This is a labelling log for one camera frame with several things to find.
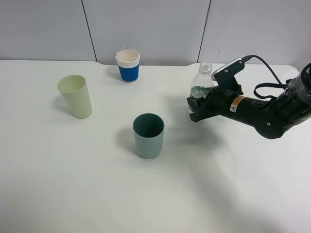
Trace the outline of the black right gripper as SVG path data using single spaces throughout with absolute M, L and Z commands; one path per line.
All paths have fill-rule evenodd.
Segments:
M 243 92 L 224 93 L 218 86 L 213 87 L 205 97 L 187 98 L 188 112 L 192 122 L 222 116 L 240 123 L 250 123 L 258 112 L 256 99 L 242 96 Z

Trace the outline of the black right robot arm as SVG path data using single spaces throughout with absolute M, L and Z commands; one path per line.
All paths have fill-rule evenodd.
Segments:
M 257 95 L 255 99 L 243 95 L 242 87 L 234 77 L 244 67 L 241 59 L 226 64 L 212 74 L 218 86 L 212 87 L 205 98 L 187 99 L 193 111 L 191 121 L 223 116 L 254 127 L 265 138 L 276 139 L 311 117 L 310 65 L 285 84 L 259 84 L 258 88 L 273 87 L 284 91 L 278 97 Z

